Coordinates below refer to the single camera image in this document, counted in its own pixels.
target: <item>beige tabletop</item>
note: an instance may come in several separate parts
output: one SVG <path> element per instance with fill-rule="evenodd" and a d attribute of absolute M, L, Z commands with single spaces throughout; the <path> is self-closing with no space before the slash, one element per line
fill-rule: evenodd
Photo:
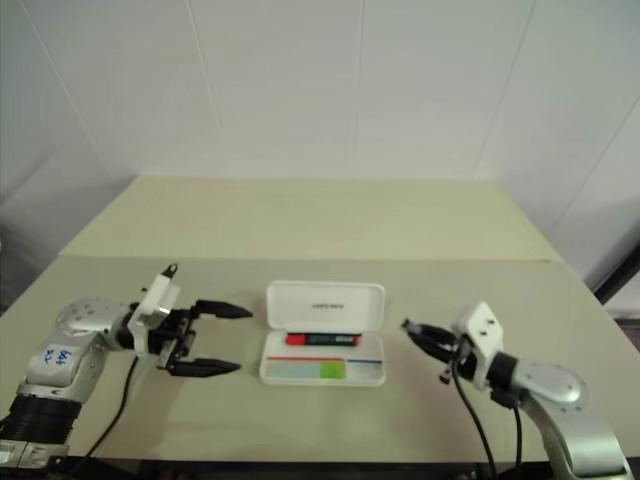
<path fill-rule="evenodd" d="M 171 259 L 60 257 L 0 321 L 0 410 L 7 411 L 27 360 L 58 311 L 85 295 L 139 298 Z M 505 330 L 506 351 L 573 369 L 609 420 L 625 453 L 640 455 L 640 355 L 575 274 L 561 262 L 277 261 L 178 259 L 179 305 L 197 298 L 236 302 L 249 320 L 203 318 L 192 353 L 239 362 L 210 379 L 173 378 L 142 365 L 129 406 L 98 455 L 247 461 L 484 461 L 475 428 L 441 385 L 442 365 L 400 330 L 405 317 L 449 325 L 486 300 Z M 377 282 L 388 292 L 381 335 L 387 381 L 379 388 L 267 386 L 258 360 L 268 327 L 264 292 L 274 279 Z M 131 352 L 110 355 L 71 436 L 84 454 L 113 417 Z M 512 461 L 512 414 L 467 385 L 495 457 Z M 545 458 L 525 419 L 524 458 Z"/>
<path fill-rule="evenodd" d="M 562 261 L 498 185 L 452 181 L 140 177 L 62 254 Z"/>

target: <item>marker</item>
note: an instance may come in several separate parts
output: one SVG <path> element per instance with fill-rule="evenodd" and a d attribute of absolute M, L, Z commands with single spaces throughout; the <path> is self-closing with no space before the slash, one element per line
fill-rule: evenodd
<path fill-rule="evenodd" d="M 360 335 L 352 333 L 290 333 L 287 345 L 322 345 L 355 347 L 360 344 Z"/>

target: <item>white wall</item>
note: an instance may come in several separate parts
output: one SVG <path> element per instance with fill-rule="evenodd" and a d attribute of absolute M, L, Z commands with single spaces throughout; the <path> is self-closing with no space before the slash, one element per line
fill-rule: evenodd
<path fill-rule="evenodd" d="M 497 178 L 589 283 L 640 239 L 637 0 L 0 6 L 0 220 L 38 265 L 136 174 Z"/>

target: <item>sticker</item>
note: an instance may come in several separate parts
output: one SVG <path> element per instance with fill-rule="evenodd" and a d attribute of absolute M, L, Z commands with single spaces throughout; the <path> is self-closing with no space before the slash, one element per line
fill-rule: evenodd
<path fill-rule="evenodd" d="M 77 347 L 65 345 L 48 345 L 42 352 L 42 361 L 50 367 L 64 367 L 71 362 Z"/>

